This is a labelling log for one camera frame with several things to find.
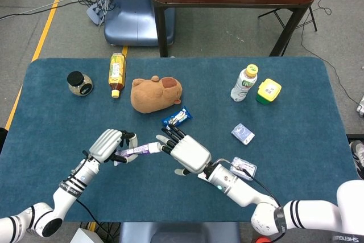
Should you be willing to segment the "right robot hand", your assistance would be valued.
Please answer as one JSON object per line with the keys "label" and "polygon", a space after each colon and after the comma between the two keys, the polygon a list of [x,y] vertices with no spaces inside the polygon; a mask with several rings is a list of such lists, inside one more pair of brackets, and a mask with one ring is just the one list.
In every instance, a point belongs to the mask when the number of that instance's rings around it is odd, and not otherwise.
{"label": "right robot hand", "polygon": [[182,165],[174,173],[179,176],[200,174],[212,164],[211,153],[190,135],[185,134],[175,125],[162,128],[164,135],[156,135],[160,142],[159,151],[162,151]]}

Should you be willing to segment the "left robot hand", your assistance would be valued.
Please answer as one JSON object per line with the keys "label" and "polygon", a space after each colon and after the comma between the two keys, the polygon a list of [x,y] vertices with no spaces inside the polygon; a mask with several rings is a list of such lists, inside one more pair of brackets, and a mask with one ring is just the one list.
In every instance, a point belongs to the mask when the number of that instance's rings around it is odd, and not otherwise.
{"label": "left robot hand", "polygon": [[100,163],[106,163],[108,161],[130,163],[138,157],[137,154],[127,157],[116,154],[117,147],[122,146],[124,141],[126,141],[130,149],[138,146],[138,139],[135,133],[130,133],[125,130],[107,129],[91,146],[89,155]]}

